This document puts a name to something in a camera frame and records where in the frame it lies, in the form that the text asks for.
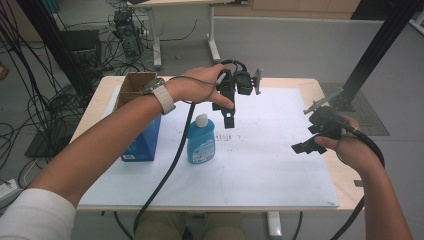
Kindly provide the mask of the black computer tower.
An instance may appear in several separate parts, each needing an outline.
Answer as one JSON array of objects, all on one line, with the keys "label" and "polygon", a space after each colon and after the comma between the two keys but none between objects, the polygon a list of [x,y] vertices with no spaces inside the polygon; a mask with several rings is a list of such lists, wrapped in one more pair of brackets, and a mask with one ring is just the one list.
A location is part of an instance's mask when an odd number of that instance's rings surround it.
[{"label": "black computer tower", "polygon": [[140,56],[142,53],[138,29],[132,20],[131,10],[116,11],[113,22],[116,33],[127,57]]}]

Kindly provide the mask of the white table leg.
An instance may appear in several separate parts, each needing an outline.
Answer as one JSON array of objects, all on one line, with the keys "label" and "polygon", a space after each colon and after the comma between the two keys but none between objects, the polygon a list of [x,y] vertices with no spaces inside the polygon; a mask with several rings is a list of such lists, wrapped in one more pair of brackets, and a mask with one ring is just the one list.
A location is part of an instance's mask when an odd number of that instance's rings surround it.
[{"label": "white table leg", "polygon": [[272,240],[281,240],[283,237],[280,214],[277,211],[266,213],[268,235]]}]

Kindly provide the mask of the blue cardboard box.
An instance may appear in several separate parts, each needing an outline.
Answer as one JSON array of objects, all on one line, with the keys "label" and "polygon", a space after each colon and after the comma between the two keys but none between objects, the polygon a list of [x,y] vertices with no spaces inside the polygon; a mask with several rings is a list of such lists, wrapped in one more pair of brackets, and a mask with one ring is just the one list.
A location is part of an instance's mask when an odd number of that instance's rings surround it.
[{"label": "blue cardboard box", "polygon": [[[154,80],[157,74],[154,72],[131,72],[128,73],[118,92],[114,109],[124,106],[141,95],[140,90]],[[158,115],[128,146],[121,155],[125,162],[153,161],[159,137],[161,116]]]}]

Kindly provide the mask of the person's right hand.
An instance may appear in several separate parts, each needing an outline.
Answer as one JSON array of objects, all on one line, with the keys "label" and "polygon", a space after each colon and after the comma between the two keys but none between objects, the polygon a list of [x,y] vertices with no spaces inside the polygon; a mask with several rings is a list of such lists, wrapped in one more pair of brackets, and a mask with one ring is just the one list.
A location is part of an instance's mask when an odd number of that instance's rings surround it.
[{"label": "person's right hand", "polygon": [[340,140],[318,136],[315,142],[333,150],[336,155],[349,167],[354,169],[362,179],[385,173],[377,155],[358,137],[348,133]]}]

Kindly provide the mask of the person's legs in khaki pants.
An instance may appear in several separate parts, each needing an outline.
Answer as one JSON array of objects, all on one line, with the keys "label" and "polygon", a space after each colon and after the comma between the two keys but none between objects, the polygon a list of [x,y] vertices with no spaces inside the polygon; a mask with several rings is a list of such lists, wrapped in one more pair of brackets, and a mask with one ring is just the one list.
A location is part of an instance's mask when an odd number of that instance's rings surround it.
[{"label": "person's legs in khaki pants", "polygon": [[134,240],[246,240],[242,215],[212,212],[146,213],[138,223]]}]

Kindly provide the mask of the black metal stand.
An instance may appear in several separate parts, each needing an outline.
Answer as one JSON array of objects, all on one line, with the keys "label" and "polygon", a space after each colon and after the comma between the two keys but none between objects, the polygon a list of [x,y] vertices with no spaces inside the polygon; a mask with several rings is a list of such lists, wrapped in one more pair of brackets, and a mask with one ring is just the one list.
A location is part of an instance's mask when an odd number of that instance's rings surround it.
[{"label": "black metal stand", "polygon": [[329,101],[336,111],[351,111],[352,101],[424,0],[400,0],[381,25],[343,85]]},{"label": "black metal stand", "polygon": [[89,100],[94,94],[94,87],[83,73],[71,51],[66,47],[61,31],[44,6],[43,1],[16,0],[16,2],[52,53],[76,93],[81,98]]}]

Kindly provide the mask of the dark floor mat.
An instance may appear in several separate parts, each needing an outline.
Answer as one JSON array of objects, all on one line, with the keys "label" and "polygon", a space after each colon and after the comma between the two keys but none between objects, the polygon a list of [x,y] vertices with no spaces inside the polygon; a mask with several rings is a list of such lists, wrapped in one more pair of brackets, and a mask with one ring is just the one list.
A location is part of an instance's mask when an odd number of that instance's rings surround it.
[{"label": "dark floor mat", "polygon": [[368,136],[390,135],[389,131],[361,91],[356,94],[346,109],[337,110],[337,113],[357,119],[361,131]]}]

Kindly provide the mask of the white shirt sleeve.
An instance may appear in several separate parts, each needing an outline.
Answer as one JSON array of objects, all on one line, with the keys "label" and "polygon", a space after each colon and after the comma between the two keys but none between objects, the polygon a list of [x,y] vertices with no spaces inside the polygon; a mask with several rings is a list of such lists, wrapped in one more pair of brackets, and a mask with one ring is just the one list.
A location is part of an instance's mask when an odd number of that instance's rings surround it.
[{"label": "white shirt sleeve", "polygon": [[0,217],[0,240],[71,240],[75,215],[62,196],[27,189]]}]

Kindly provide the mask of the black equipment case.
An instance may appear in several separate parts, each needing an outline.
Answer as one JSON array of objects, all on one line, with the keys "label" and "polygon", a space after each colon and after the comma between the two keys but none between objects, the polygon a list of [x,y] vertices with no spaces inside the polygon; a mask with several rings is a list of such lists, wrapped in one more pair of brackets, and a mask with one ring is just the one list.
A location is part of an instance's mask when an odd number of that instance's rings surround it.
[{"label": "black equipment case", "polygon": [[101,42],[98,30],[66,30],[60,36],[67,49],[87,67],[97,67],[101,62]]}]

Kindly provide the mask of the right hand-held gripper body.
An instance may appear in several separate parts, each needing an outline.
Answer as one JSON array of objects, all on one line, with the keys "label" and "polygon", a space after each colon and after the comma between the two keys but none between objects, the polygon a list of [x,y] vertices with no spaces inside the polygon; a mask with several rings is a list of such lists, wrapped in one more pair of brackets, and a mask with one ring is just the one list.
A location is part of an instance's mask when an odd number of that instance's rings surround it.
[{"label": "right hand-held gripper body", "polygon": [[346,123],[343,117],[338,115],[326,103],[337,97],[343,92],[342,87],[338,87],[332,93],[329,93],[320,100],[314,100],[312,105],[303,111],[304,115],[311,113],[309,121],[312,125],[321,127],[321,132],[316,135],[322,135],[332,139],[340,139],[343,133],[342,125]]}]

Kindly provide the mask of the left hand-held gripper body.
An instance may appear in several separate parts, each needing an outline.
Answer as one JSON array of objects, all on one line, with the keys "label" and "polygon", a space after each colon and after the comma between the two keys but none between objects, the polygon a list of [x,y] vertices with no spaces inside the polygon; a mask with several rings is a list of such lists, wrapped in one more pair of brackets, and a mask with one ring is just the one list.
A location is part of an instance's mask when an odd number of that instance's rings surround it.
[{"label": "left hand-held gripper body", "polygon": [[230,69],[224,69],[217,79],[216,90],[227,98],[233,98],[235,93],[249,96],[252,91],[259,95],[262,73],[262,68],[258,68],[253,76],[247,70],[232,73]]}]

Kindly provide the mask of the person's left hand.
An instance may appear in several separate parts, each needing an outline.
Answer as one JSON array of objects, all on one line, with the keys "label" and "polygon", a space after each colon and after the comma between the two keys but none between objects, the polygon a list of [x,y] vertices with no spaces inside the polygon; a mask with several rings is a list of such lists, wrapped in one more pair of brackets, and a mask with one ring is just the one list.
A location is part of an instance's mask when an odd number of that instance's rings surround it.
[{"label": "person's left hand", "polygon": [[218,75],[225,69],[222,64],[212,67],[197,67],[176,76],[165,83],[175,102],[212,102],[227,109],[233,109],[232,100],[221,95],[215,87]]}]

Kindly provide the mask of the blue bottle with white cap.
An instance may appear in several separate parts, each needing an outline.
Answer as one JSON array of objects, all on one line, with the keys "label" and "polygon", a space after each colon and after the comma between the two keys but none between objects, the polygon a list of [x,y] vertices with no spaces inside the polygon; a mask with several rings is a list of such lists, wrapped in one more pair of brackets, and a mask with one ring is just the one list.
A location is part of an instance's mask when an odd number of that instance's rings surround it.
[{"label": "blue bottle with white cap", "polygon": [[207,114],[198,115],[189,126],[187,155],[192,164],[201,164],[215,155],[215,125]]}]

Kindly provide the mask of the white background desk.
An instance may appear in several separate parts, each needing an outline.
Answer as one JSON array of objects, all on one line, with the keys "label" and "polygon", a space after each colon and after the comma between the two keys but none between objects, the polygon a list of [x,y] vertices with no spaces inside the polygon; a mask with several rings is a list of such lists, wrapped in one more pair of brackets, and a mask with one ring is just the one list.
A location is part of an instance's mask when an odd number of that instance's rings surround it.
[{"label": "white background desk", "polygon": [[196,6],[203,5],[208,11],[207,19],[209,21],[209,30],[206,39],[211,52],[212,60],[219,62],[221,60],[216,42],[215,42],[215,6],[217,4],[228,4],[234,0],[127,0],[127,4],[131,8],[144,9],[148,16],[150,25],[150,33],[152,36],[153,47],[153,65],[157,69],[162,68],[162,55],[160,38],[157,34],[157,18],[155,17],[155,9],[159,7],[175,7],[175,6]]}]

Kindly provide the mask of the white power strip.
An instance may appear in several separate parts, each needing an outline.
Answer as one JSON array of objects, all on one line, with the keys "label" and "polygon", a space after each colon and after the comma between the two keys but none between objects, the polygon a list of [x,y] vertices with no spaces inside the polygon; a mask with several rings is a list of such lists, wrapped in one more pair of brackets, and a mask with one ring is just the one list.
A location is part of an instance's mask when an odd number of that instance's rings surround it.
[{"label": "white power strip", "polygon": [[7,199],[19,190],[15,179],[6,181],[0,185],[0,201]]}]

